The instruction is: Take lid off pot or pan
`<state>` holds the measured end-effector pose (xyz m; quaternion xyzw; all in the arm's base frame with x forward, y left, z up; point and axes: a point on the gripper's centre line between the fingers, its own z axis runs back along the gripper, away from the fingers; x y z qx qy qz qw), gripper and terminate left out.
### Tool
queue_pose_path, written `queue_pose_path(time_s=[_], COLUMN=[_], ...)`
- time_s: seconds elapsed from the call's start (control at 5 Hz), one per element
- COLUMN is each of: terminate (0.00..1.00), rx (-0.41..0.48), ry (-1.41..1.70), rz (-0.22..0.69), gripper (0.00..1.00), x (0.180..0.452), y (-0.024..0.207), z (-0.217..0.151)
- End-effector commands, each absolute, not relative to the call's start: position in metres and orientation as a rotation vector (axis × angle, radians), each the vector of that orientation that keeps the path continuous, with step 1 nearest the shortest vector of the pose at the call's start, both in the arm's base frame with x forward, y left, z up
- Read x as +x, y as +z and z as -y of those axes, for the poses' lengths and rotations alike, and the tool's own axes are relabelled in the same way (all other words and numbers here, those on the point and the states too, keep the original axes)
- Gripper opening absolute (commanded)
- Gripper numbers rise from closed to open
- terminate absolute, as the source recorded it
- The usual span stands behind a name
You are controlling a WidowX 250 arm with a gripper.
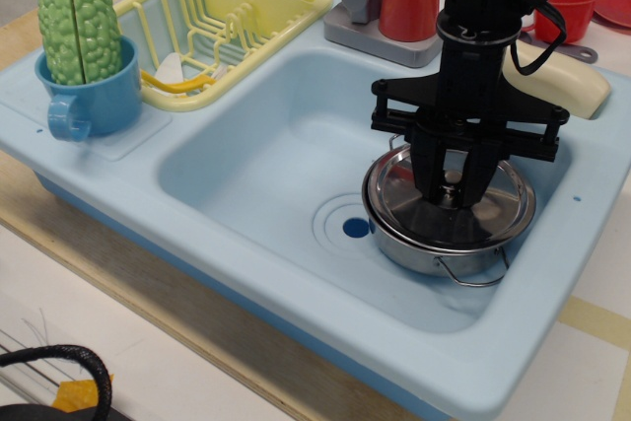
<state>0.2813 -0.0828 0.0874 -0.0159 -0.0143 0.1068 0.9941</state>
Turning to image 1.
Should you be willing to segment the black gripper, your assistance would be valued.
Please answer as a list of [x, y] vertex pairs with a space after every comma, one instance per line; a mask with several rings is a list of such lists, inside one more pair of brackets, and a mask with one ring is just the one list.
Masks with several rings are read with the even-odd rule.
[[469, 150], [462, 169], [458, 198], [462, 208], [482, 199], [501, 159], [555, 160], [558, 132], [568, 122], [569, 111], [511, 85], [503, 65], [502, 49], [448, 48], [433, 75], [373, 83], [377, 101], [371, 128], [412, 139], [415, 186], [424, 199], [439, 200], [446, 156], [440, 138], [452, 148], [480, 142]]

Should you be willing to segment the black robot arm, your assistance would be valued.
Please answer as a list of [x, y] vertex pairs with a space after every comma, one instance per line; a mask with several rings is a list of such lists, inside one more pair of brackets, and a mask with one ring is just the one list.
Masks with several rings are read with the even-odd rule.
[[564, 42], [565, 22], [548, 1], [445, 0], [437, 19], [443, 42], [438, 73], [373, 84], [372, 126], [403, 135], [414, 184], [424, 200], [439, 204], [443, 199], [448, 151], [465, 154], [455, 186], [457, 208], [482, 199], [502, 160], [554, 161], [557, 135], [569, 111], [519, 91], [503, 74], [505, 58], [519, 60], [523, 16], [538, 11], [559, 34], [532, 62], [517, 65], [519, 74], [536, 72]]

